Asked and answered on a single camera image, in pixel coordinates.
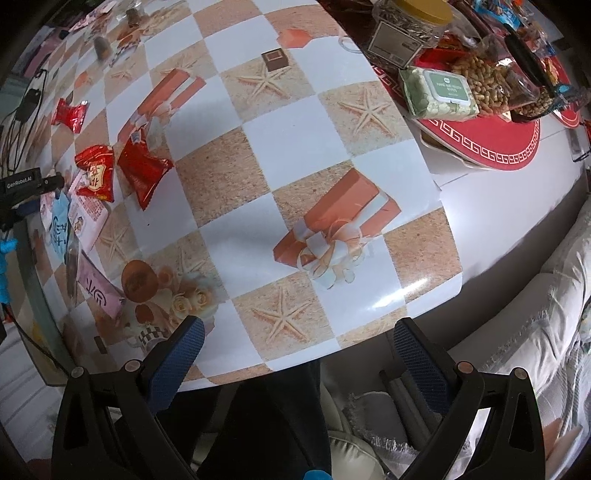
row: black fabric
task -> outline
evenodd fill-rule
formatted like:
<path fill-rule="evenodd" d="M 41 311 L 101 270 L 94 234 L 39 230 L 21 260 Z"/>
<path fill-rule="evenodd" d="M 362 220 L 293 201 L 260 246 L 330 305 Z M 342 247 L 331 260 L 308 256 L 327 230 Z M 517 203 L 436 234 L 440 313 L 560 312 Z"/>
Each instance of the black fabric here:
<path fill-rule="evenodd" d="M 191 462 L 199 434 L 209 423 L 221 387 L 177 393 L 169 408 L 156 414 L 163 430 L 187 463 Z"/>
<path fill-rule="evenodd" d="M 186 461 L 209 422 L 218 388 L 181 392 L 157 415 Z M 320 362 L 246 380 L 238 388 L 200 480 L 301 480 L 308 470 L 331 471 L 320 405 Z"/>

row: red placemat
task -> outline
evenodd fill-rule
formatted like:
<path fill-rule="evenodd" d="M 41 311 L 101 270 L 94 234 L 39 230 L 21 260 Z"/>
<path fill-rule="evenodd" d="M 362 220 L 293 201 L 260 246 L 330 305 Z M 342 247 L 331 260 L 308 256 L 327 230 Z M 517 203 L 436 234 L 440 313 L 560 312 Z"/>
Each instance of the red placemat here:
<path fill-rule="evenodd" d="M 398 82 L 374 67 L 394 101 L 406 108 Z M 477 117 L 467 122 L 419 120 L 447 148 L 462 157 L 495 170 L 519 170 L 535 156 L 540 144 L 540 121 L 527 124 L 505 122 L 497 116 Z"/>
<path fill-rule="evenodd" d="M 552 63 L 558 71 L 558 80 L 562 83 L 570 83 L 569 76 L 564 71 L 564 68 L 560 63 L 560 60 L 556 57 L 552 57 Z M 565 111 L 554 111 L 553 114 L 560 121 L 560 123 L 569 128 L 577 128 L 581 123 L 580 112 L 575 112 L 571 105 L 569 105 L 569 107 Z"/>

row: starfish pattern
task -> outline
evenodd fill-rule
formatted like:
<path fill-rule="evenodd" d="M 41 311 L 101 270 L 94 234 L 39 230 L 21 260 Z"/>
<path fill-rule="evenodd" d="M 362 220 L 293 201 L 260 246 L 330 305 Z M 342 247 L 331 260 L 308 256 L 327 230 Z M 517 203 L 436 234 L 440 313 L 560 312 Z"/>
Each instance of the starfish pattern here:
<path fill-rule="evenodd" d="M 252 312 L 256 316 L 273 324 L 273 328 L 265 340 L 266 343 L 270 343 L 283 329 L 287 330 L 298 339 L 308 342 L 310 340 L 309 337 L 297 326 L 295 319 L 310 305 L 312 305 L 312 302 L 307 300 L 293 308 L 289 308 L 287 306 L 285 290 L 283 287 L 279 287 L 279 299 L 275 310 L 253 308 Z"/>
<path fill-rule="evenodd" d="M 115 73 L 111 73 L 111 78 L 112 79 L 125 79 L 128 82 L 131 82 L 132 77 L 131 77 L 131 69 L 135 67 L 135 62 L 133 62 L 131 65 L 125 66 L 125 70 L 120 70 L 118 72 Z"/>
<path fill-rule="evenodd" d="M 359 121 L 355 128 L 353 129 L 353 136 L 358 135 L 361 130 L 365 128 L 366 125 L 371 124 L 372 122 L 375 123 L 378 127 L 380 127 L 384 132 L 390 134 L 390 136 L 394 136 L 394 132 L 390 130 L 386 122 L 382 118 L 381 113 L 386 110 L 387 107 L 391 105 L 390 102 L 380 103 L 379 105 L 372 105 L 371 99 L 369 98 L 369 90 L 367 88 L 363 89 L 363 101 L 361 105 L 356 103 L 348 103 L 348 102 L 341 102 L 339 101 L 338 104 L 350 110 L 353 113 L 357 113 L 360 115 Z"/>
<path fill-rule="evenodd" d="M 119 242 L 121 241 L 128 229 L 129 225 L 125 226 L 123 229 L 117 232 L 115 230 L 115 223 L 112 222 L 109 228 L 109 233 L 107 233 L 106 235 L 102 235 L 100 237 L 100 241 L 109 248 L 109 252 L 107 253 L 109 262 L 113 260 L 113 254 L 119 255 L 123 262 L 127 262 L 127 255 L 125 255 L 125 251 L 123 250 L 123 247 Z"/>
<path fill-rule="evenodd" d="M 188 55 L 183 54 L 178 59 L 176 65 L 174 67 L 172 67 L 170 69 L 162 70 L 160 72 L 160 74 L 166 77 L 166 75 L 168 75 L 169 73 L 171 73 L 175 69 L 184 70 L 185 72 L 190 73 L 190 71 L 193 68 L 193 65 L 195 65 L 196 61 L 197 61 L 197 59 L 191 59 L 188 57 Z"/>
<path fill-rule="evenodd" d="M 277 81 L 284 73 L 287 73 L 290 69 L 291 67 L 287 66 L 283 67 L 282 69 L 277 69 L 273 72 L 269 72 L 269 70 L 267 70 L 267 66 L 264 63 L 261 63 L 261 72 L 259 75 L 246 75 L 236 78 L 239 82 L 255 85 L 255 89 L 248 96 L 248 102 L 252 102 L 256 97 L 259 96 L 260 93 L 264 92 L 265 89 L 269 89 L 270 91 L 274 92 L 282 98 L 289 98 L 291 95 L 287 93 L 281 87 L 281 85 L 279 85 Z"/>

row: yellow lid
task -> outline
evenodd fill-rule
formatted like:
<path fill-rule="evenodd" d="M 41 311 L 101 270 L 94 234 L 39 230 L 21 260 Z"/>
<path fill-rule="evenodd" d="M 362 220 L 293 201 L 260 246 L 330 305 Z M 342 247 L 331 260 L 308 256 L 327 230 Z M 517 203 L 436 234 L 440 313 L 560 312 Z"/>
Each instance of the yellow lid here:
<path fill-rule="evenodd" d="M 435 25 L 446 25 L 452 21 L 452 9 L 443 0 L 394 0 L 414 17 Z"/>

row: plastic jar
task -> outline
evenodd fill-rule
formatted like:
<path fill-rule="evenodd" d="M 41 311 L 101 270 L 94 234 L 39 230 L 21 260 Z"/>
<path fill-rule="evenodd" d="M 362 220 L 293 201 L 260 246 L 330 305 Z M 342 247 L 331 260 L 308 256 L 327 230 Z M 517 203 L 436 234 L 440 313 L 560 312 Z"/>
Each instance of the plastic jar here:
<path fill-rule="evenodd" d="M 464 75 L 482 116 L 500 115 L 537 101 L 540 89 L 525 75 L 495 35 L 488 35 L 452 66 Z"/>
<path fill-rule="evenodd" d="M 406 68 L 425 48 L 434 48 L 453 19 L 443 0 L 378 0 L 377 26 L 364 53 L 385 70 Z"/>

